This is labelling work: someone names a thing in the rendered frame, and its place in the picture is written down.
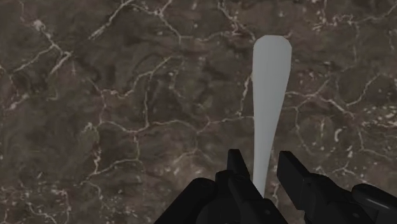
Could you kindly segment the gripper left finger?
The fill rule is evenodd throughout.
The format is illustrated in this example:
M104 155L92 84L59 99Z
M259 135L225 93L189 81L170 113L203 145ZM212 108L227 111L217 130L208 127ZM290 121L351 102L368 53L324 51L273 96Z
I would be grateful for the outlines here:
M195 178L154 224L288 224L270 199L250 180L238 149L230 149L227 167L215 180Z

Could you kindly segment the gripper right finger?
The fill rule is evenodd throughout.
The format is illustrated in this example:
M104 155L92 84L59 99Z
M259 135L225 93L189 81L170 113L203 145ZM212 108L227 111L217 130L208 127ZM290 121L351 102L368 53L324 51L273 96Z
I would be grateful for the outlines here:
M279 152L277 178L306 224L397 224L397 197L366 183L341 188L290 151Z

